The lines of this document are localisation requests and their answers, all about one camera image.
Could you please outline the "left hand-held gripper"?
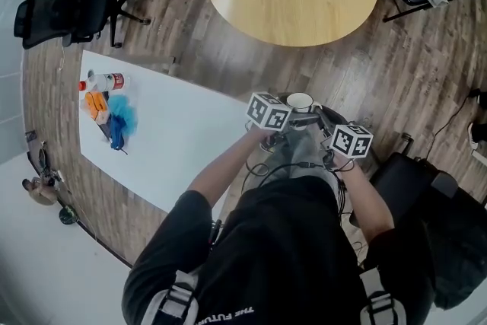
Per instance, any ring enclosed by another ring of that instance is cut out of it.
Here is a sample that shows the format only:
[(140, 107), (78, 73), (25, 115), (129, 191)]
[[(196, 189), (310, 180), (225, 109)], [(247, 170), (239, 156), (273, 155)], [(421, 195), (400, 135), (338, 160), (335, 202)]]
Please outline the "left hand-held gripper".
[(292, 114), (291, 108), (268, 92), (254, 92), (246, 109), (246, 130), (253, 127), (271, 132), (263, 139), (260, 148), (275, 148), (284, 142), (288, 127), (309, 126), (320, 121), (318, 114)]

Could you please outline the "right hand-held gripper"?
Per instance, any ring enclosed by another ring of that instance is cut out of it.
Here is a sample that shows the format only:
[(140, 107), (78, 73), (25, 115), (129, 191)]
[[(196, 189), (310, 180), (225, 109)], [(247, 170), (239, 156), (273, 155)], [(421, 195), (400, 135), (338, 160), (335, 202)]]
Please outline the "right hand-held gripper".
[(333, 111), (328, 107), (315, 106), (319, 119), (317, 125), (323, 134), (332, 134), (324, 141), (324, 148), (348, 159), (365, 158), (370, 151), (373, 134), (365, 127), (351, 124), (336, 125)]

